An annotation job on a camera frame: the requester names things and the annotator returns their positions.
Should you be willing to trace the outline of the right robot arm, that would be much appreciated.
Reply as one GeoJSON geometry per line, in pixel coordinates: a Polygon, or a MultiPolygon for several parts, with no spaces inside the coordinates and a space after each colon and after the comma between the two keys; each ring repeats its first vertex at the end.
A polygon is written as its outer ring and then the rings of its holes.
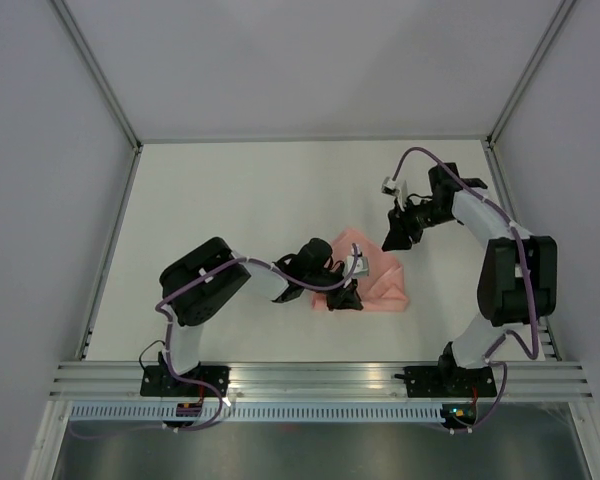
{"type": "Polygon", "coordinates": [[[465,331],[449,342],[437,364],[439,388],[458,395],[486,371],[495,352],[508,338],[526,357],[539,357],[539,320],[554,312],[557,299],[557,243],[521,227],[488,194],[479,178],[462,178],[453,163],[428,172],[431,192],[408,194],[396,177],[381,190],[393,197],[389,232],[382,249],[407,251],[422,239],[425,229],[456,221],[484,249],[477,284],[479,312],[465,331]]]}

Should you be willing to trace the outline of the pink cloth napkin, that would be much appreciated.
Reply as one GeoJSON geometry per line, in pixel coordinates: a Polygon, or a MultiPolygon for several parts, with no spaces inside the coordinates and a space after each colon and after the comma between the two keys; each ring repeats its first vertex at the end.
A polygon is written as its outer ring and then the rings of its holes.
{"type": "Polygon", "coordinates": [[[325,293],[314,293],[315,311],[353,310],[369,312],[401,312],[409,303],[405,292],[404,268],[391,253],[383,252],[373,241],[354,228],[346,228],[331,242],[332,258],[344,261],[352,254],[352,245],[368,261],[369,273],[353,279],[346,287],[325,293]]]}

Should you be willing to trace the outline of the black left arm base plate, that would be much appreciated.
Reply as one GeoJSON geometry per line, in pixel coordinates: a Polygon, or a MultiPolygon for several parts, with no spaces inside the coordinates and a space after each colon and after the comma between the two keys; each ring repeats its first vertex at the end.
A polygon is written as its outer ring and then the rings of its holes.
{"type": "Polygon", "coordinates": [[[165,365],[148,366],[144,369],[140,396],[214,398],[217,390],[225,397],[229,374],[230,368],[226,365],[202,365],[185,375],[185,378],[195,380],[195,383],[190,383],[174,378],[165,365]]]}

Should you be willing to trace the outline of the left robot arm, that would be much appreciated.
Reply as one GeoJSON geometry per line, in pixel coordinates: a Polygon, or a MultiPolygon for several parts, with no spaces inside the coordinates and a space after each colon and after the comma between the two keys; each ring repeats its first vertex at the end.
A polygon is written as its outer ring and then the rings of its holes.
{"type": "Polygon", "coordinates": [[[326,241],[312,238],[299,252],[270,263],[237,253],[220,237],[211,238],[159,277],[162,300],[155,310],[167,321],[160,357],[166,368],[164,385],[178,396],[196,389],[203,325],[241,289],[275,304],[310,291],[324,294],[329,310],[360,311],[358,279],[368,274],[368,258],[356,243],[337,260],[326,241]]]}

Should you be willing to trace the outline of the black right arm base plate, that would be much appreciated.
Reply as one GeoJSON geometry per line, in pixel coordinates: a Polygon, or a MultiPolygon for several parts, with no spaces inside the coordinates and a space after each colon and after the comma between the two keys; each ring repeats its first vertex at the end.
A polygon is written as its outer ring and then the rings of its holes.
{"type": "Polygon", "coordinates": [[[495,398],[497,387],[490,367],[453,369],[444,373],[437,366],[407,366],[393,377],[400,380],[409,398],[495,398]]]}

